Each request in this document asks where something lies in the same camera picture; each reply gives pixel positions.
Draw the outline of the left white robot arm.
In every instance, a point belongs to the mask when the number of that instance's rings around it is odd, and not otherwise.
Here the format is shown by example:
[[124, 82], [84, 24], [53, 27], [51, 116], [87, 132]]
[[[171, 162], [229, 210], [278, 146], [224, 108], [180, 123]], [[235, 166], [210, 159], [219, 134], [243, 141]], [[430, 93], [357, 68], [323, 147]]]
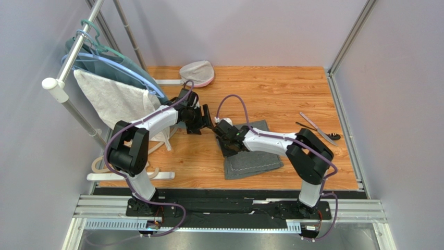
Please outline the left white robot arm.
[[179, 97], [143, 118], [115, 124], [104, 149], [104, 163], [111, 172], [124, 178], [136, 199], [150, 204], [156, 193], [145, 170], [149, 141], [178, 123], [184, 123], [187, 134], [201, 134], [201, 129], [213, 125], [209, 106], [201, 105], [192, 90], [182, 89]]

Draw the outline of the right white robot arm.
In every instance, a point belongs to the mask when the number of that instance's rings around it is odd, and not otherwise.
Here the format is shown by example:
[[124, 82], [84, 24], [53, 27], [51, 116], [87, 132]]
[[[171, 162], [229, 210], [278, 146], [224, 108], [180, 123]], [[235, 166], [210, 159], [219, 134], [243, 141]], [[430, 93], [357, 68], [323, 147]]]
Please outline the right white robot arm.
[[239, 152], [287, 157], [302, 179], [299, 203], [310, 209], [317, 207], [334, 154], [313, 132], [302, 129], [298, 133], [276, 133], [248, 125], [237, 128], [226, 120], [217, 123], [212, 131], [225, 157]]

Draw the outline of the grey cloth napkin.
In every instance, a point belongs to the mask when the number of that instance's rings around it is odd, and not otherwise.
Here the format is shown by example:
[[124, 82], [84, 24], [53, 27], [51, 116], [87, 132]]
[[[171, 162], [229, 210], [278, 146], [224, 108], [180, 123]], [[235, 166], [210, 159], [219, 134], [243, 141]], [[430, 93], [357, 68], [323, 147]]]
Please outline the grey cloth napkin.
[[279, 169], [283, 166], [280, 155], [263, 151], [228, 152], [220, 139], [218, 146], [224, 157], [224, 171], [226, 180], [235, 180], [251, 177], [261, 173]]

